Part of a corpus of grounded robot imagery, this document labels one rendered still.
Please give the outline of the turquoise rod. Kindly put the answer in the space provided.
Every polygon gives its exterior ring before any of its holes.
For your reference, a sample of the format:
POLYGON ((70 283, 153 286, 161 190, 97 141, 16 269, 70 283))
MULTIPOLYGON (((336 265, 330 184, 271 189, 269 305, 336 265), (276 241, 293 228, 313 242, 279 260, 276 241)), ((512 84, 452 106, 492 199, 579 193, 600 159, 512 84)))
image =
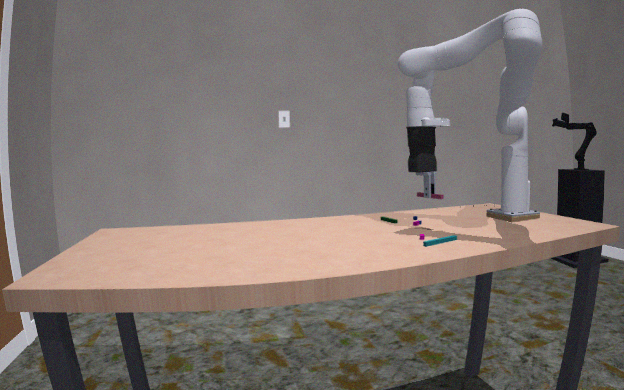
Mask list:
POLYGON ((457 240, 457 236, 453 235, 453 236, 423 241, 423 246, 427 247, 427 246, 432 246, 432 245, 446 243, 446 242, 455 241, 455 240, 457 240))

